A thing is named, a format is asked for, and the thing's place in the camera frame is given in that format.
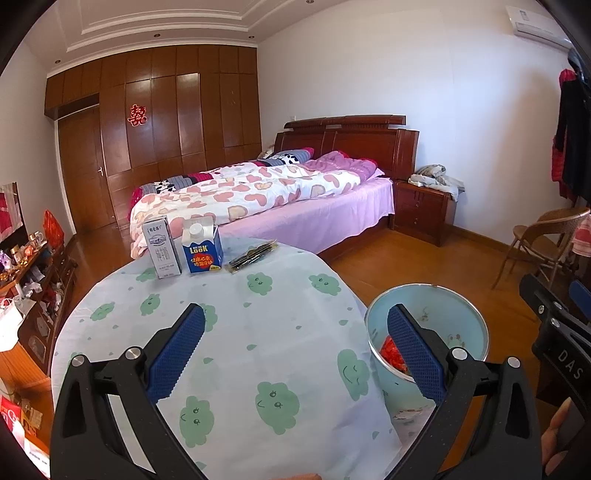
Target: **red plastic bag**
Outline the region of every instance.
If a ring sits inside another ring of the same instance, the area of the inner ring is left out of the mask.
[[[64,244],[64,230],[61,229],[60,224],[49,210],[45,211],[45,216],[43,217],[43,229],[45,230],[45,237],[52,249],[55,250]]]
[[[396,370],[401,371],[403,374],[409,374],[408,367],[406,366],[402,355],[400,355],[400,352],[398,351],[398,348],[394,344],[394,341],[390,335],[386,337],[379,354],[382,355],[383,359],[392,365]]]

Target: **wooden headboard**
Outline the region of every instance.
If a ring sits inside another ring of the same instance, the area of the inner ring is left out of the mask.
[[[314,148],[314,157],[342,150],[352,158],[371,158],[393,180],[408,180],[414,173],[418,131],[401,115],[351,115],[313,118],[285,124],[277,134],[275,152]]]

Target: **table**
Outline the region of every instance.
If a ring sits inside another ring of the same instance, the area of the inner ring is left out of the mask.
[[[259,243],[222,238],[225,262]],[[384,478],[401,444],[372,375],[365,307],[338,275],[286,245],[235,274],[190,275],[180,259],[179,277],[157,279],[144,256],[92,288],[58,338],[54,398],[73,356],[116,358],[197,303],[206,331],[157,406],[210,480]],[[111,403],[132,458],[149,467]]]

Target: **metal screw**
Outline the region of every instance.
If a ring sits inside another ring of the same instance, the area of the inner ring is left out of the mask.
[[[126,352],[125,352],[125,358],[127,360],[135,360],[136,358],[138,358],[140,355],[142,354],[142,350],[140,350],[139,348],[137,348],[136,346],[129,348]]]
[[[463,348],[454,348],[452,355],[457,360],[465,360],[468,358],[468,353]]]
[[[513,368],[519,368],[521,366],[521,362],[519,361],[519,359],[514,356],[510,356],[507,359],[507,363],[509,364],[509,366]]]
[[[83,355],[76,355],[73,359],[72,359],[72,366],[73,367],[79,367],[84,363],[84,356]]]

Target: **air conditioner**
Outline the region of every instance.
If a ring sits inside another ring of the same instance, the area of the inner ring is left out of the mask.
[[[565,50],[573,47],[572,42],[552,18],[509,6],[507,6],[507,13],[515,35]]]

